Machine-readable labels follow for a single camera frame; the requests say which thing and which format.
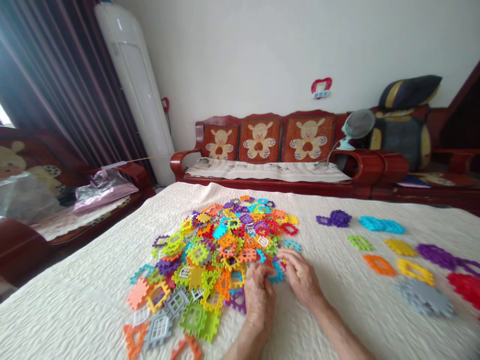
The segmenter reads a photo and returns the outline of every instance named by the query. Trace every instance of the dark curtain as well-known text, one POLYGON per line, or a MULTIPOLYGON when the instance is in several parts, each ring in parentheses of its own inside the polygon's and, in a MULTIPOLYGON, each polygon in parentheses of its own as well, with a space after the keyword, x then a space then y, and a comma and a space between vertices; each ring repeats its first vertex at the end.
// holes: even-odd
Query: dark curtain
MULTIPOLYGON (((64 137, 100 167, 147 156, 95 0, 0 1, 0 104, 19 129, 64 137)), ((138 162, 155 176, 148 160, 138 162)))

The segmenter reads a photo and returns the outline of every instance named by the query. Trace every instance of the wooden armchair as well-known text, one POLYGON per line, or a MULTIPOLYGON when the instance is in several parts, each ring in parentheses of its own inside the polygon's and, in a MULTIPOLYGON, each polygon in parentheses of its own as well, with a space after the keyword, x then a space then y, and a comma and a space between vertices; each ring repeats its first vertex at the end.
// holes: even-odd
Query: wooden armchair
MULTIPOLYGON (((46 241, 30 226, 0 217, 0 277, 17 285, 23 275, 47 258, 51 249, 85 245, 155 195, 143 167, 128 163, 116 169, 127 175, 139 191, 130 196, 128 204, 115 208, 109 216, 106 214, 92 224, 46 241)), ((47 177, 46 184, 56 195, 65 188, 87 185, 89 175, 97 171, 76 158, 58 138, 0 126, 0 177, 7 178, 25 170, 47 177)))
MULTIPOLYGON (((459 179, 467 178, 470 162, 480 155, 480 149, 444 149, 440 147, 440 131, 447 121, 446 108, 433 108, 426 117, 430 134, 432 158, 448 161, 448 165, 432 162, 424 171, 455 174, 459 179)), ((480 216, 480 187, 435 186, 431 188, 401 187, 397 185, 408 172, 410 164, 403 156, 391 151, 378 151, 384 163, 383 175, 371 192, 373 200, 399 203, 417 203, 435 206, 451 206, 480 216)))
MULTIPOLYGON (((285 131, 289 118, 292 117, 321 117, 332 115, 329 112, 322 110, 313 111, 297 111, 287 116, 281 117, 282 132, 280 133, 280 152, 279 161, 285 159, 286 136, 285 131)), ((345 123, 349 114, 343 113, 336 115, 332 144, 342 139, 345 135, 342 132, 342 126, 345 123)), ((266 119, 279 118, 280 116, 273 113, 254 114, 245 117, 244 119, 266 119)), ((192 153, 200 153, 204 142, 204 126, 205 124, 215 124, 222 126, 240 126, 243 119, 234 116, 215 116, 205 121, 197 121, 195 123, 195 137, 196 144, 194 149, 187 151, 180 151, 175 153, 170 160, 170 168, 175 174, 175 180, 189 184, 208 185, 209 183, 216 183, 227 188, 233 189, 252 189, 260 191, 271 191, 281 193, 295 193, 304 195, 319 195, 331 196, 339 198, 356 198, 368 199, 371 195, 372 185, 383 174, 383 161, 374 151, 367 149, 357 149, 354 151, 336 150, 333 152, 330 161, 337 163, 342 161, 344 166, 342 171, 350 176, 352 180, 341 181, 338 183, 326 182, 288 182, 274 179, 218 179, 207 177, 190 177, 186 175, 182 161, 186 155, 192 153)))

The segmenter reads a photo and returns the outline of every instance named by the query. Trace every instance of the bed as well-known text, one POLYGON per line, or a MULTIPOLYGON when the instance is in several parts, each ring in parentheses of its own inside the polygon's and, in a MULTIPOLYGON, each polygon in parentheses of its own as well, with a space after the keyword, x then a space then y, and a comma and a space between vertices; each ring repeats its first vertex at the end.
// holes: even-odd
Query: bed
MULTIPOLYGON (((225 203, 241 195, 267 198, 296 215, 295 240, 314 265, 321 287, 346 323, 378 359, 470 359, 479 348, 480 324, 473 306, 453 292, 447 270, 419 257, 436 286, 452 301, 454 318, 426 317, 415 312, 394 287, 398 278, 380 276, 368 267, 347 235, 360 235, 375 255, 396 267, 397 255, 384 240, 395 237, 410 245, 438 245, 461 258, 480 260, 480 219, 463 210, 417 204, 236 190, 177 182, 148 199, 86 247, 45 270, 0 305, 2 359, 125 359, 122 333, 132 321, 126 297, 129 278, 143 264, 154 264, 151 245, 159 235, 173 234, 192 210, 225 203), (316 215, 342 209, 353 216, 350 227, 317 224, 316 215), (403 235, 370 232, 360 216, 396 220, 403 235)), ((290 287, 275 284, 277 312, 264 359, 336 359, 336 354, 290 287)), ((244 316, 224 307, 212 344, 201 341, 204 359, 219 359, 236 337, 244 316)), ((164 345, 144 350, 143 359, 169 359, 183 338, 174 327, 164 345)))

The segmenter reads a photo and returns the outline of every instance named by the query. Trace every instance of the yellow block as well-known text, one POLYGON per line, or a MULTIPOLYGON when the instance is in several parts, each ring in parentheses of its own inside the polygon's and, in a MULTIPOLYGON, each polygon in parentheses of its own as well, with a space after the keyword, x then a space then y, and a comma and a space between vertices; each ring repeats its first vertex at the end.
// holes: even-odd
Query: yellow block
POLYGON ((410 245, 404 243, 402 240, 387 239, 385 243, 396 252, 398 255, 416 257, 417 252, 410 247, 410 245))
POLYGON ((397 260, 397 265, 403 275, 420 280, 430 286, 435 286, 434 276, 426 268, 401 258, 397 260))

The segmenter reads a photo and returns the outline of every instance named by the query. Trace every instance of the sofa cushion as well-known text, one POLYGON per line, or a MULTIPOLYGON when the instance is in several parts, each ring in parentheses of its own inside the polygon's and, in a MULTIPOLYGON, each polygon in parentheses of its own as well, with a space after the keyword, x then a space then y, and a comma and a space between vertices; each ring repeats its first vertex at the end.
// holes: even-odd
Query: sofa cushion
POLYGON ((326 161, 332 149, 335 115, 291 117, 285 136, 286 163, 326 161))
POLYGON ((235 160, 238 144, 238 126, 205 124, 201 155, 212 159, 235 160))
POLYGON ((245 118, 241 121, 240 161, 274 163, 279 158, 282 120, 279 117, 245 118))

